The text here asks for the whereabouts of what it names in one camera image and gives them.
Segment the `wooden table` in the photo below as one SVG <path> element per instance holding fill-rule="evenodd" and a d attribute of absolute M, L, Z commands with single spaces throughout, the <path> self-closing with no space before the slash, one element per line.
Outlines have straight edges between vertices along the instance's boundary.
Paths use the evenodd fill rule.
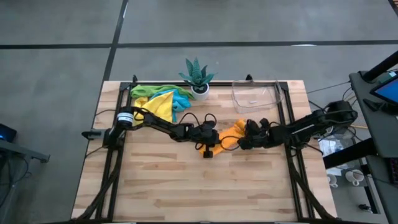
<path fill-rule="evenodd" d="M 301 80 L 287 83 L 295 119 L 300 119 L 310 113 L 304 83 Z M 115 108 L 119 84 L 104 82 L 97 113 Z M 191 103 L 192 107 L 185 112 L 194 113 L 200 122 L 205 114 L 213 113 L 218 119 L 218 131 L 228 129 L 239 118 L 259 121 L 265 117 L 279 121 L 276 107 L 237 114 L 231 100 L 231 87 L 211 87 L 206 101 Z M 183 114 L 177 114 L 177 120 Z M 113 116 L 112 111 L 98 115 L 93 127 L 110 128 Z M 191 116 L 185 121 L 194 123 Z M 310 144 L 319 147 L 316 141 Z M 174 142 L 168 135 L 151 128 L 127 132 L 114 221 L 297 220 L 284 146 L 238 149 L 204 159 L 194 145 Z M 100 146 L 100 140 L 91 141 L 88 152 Z M 312 192 L 327 211 L 336 216 L 321 154 L 310 148 L 302 152 Z M 79 216 L 98 193 L 105 157 L 106 149 L 101 149 L 86 159 L 72 217 Z M 302 192 L 300 199 L 306 213 Z"/>

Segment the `cloth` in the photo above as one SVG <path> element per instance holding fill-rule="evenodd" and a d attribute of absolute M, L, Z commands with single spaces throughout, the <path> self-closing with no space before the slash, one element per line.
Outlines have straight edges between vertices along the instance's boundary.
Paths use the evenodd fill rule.
<path fill-rule="evenodd" d="M 180 95 L 178 90 L 165 90 L 165 91 L 156 93 L 150 99 L 153 99 L 155 97 L 158 97 L 160 95 L 170 93 L 170 92 L 173 92 L 173 104 L 172 104 L 173 122 L 177 122 L 176 112 L 183 112 L 185 109 L 188 109 L 191 107 L 191 103 L 189 102 L 189 99 L 186 95 Z"/>
<path fill-rule="evenodd" d="M 239 119 L 234 123 L 234 126 L 230 127 L 228 130 L 223 131 L 221 133 L 219 133 L 219 139 L 223 140 L 221 143 L 223 145 L 224 148 L 228 149 L 228 148 L 236 148 L 236 144 L 238 143 L 238 139 L 237 138 L 241 138 L 244 136 L 244 120 L 243 119 Z M 226 136 L 234 136 L 237 138 L 225 138 Z M 210 148 L 210 150 L 213 151 L 213 156 L 221 153 L 222 151 L 224 151 L 223 147 L 221 147 L 221 144 L 217 144 L 214 148 Z M 205 151 L 206 147 L 202 146 L 199 150 L 199 152 L 201 154 L 203 154 L 203 152 Z"/>
<path fill-rule="evenodd" d="M 148 101 L 148 97 L 140 97 L 134 102 L 134 106 L 145 108 L 156 116 L 171 122 L 172 121 L 172 103 L 173 103 L 173 92 L 169 92 L 160 96 L 157 96 Z M 134 113 L 134 124 L 141 124 L 144 119 L 143 115 Z"/>
<path fill-rule="evenodd" d="M 158 92 L 165 91 L 165 90 L 178 90 L 180 95 L 186 95 L 190 99 L 194 99 L 192 94 L 179 86 L 175 85 L 162 85 L 162 86 L 151 86 L 151 85 L 137 85 L 131 90 L 131 97 L 138 98 L 138 97 L 150 97 L 155 95 Z"/>

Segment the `concrete floor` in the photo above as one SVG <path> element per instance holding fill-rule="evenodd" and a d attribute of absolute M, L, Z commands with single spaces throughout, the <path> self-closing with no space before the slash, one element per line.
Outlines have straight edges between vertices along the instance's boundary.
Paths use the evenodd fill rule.
<path fill-rule="evenodd" d="M 111 43 L 122 0 L 2 0 L 1 44 Z M 120 42 L 398 40 L 387 0 L 130 0 Z M 348 81 L 393 53 L 396 45 L 118 49 L 110 80 L 175 80 L 197 56 L 217 80 L 301 79 L 307 90 Z M 68 220 L 72 212 L 109 49 L 0 50 L 0 123 L 18 144 L 51 154 L 32 162 L 14 223 Z M 309 98 L 341 99 L 349 85 Z M 369 133 L 359 131 L 361 138 Z M 333 189 L 339 217 L 386 223 L 356 206 L 359 188 Z"/>

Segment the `orange cloth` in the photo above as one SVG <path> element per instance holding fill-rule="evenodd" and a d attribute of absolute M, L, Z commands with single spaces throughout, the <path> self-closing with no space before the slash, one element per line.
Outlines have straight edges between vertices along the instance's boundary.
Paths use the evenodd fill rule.
<path fill-rule="evenodd" d="M 226 136 L 234 136 L 237 138 L 241 138 L 244 136 L 244 125 L 245 122 L 243 119 L 239 119 L 235 122 L 234 126 L 230 127 L 228 130 L 223 131 L 220 133 L 219 139 L 222 140 L 224 137 Z M 238 143 L 238 139 L 237 138 L 225 138 L 222 142 L 223 147 L 224 148 L 235 148 L 236 146 L 234 146 L 235 144 Z M 200 153 L 203 154 L 203 152 L 205 151 L 206 147 L 202 146 L 200 148 Z M 221 147 L 220 144 L 217 144 L 215 147 L 210 148 L 210 150 L 213 151 L 213 156 L 221 153 L 222 151 L 224 151 L 224 149 Z"/>

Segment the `yellow cloth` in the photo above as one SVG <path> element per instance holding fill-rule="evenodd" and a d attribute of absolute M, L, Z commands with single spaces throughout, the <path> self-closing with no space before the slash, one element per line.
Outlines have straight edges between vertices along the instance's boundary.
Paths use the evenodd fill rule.
<path fill-rule="evenodd" d="M 172 122 L 172 104 L 173 104 L 173 92 L 165 93 L 163 95 L 157 96 L 150 101 L 147 97 L 140 97 L 134 102 L 134 106 L 145 108 L 150 112 L 154 113 L 156 116 Z M 143 115 L 134 113 L 135 119 L 144 119 Z M 142 121 L 134 120 L 135 125 L 141 124 Z"/>
<path fill-rule="evenodd" d="M 243 119 L 239 119 L 235 122 L 234 126 L 229 128 L 226 131 L 223 131 L 220 133 L 219 135 L 219 139 L 222 140 L 224 137 L 226 136 L 234 136 L 237 138 L 241 138 L 244 136 L 244 120 Z M 234 146 L 235 144 L 238 143 L 238 139 L 237 138 L 225 138 L 222 142 L 222 145 L 224 148 L 228 149 L 228 148 L 235 148 L 236 146 Z M 205 151 L 206 147 L 202 146 L 200 148 L 200 153 L 203 154 L 203 152 Z M 222 151 L 224 151 L 224 149 L 221 147 L 220 144 L 217 144 L 214 148 L 210 148 L 210 150 L 213 151 L 213 156 L 221 153 Z"/>

